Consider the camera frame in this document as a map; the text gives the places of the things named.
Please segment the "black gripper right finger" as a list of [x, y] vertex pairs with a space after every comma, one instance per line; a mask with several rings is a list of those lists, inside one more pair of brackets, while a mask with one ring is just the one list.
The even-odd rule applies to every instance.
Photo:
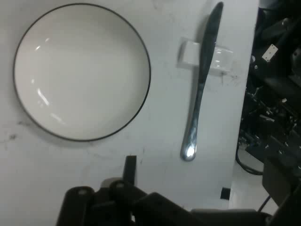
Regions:
[[301, 224], [301, 180], [292, 167], [277, 158], [264, 163], [262, 185], [278, 209], [270, 218], [269, 226], [299, 226]]

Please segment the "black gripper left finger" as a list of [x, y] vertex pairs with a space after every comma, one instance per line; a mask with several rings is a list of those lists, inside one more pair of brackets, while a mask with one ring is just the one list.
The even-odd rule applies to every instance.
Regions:
[[135, 186], [136, 156], [127, 156], [122, 178], [97, 192], [74, 187], [65, 194], [58, 226], [187, 226], [190, 213], [158, 193]]

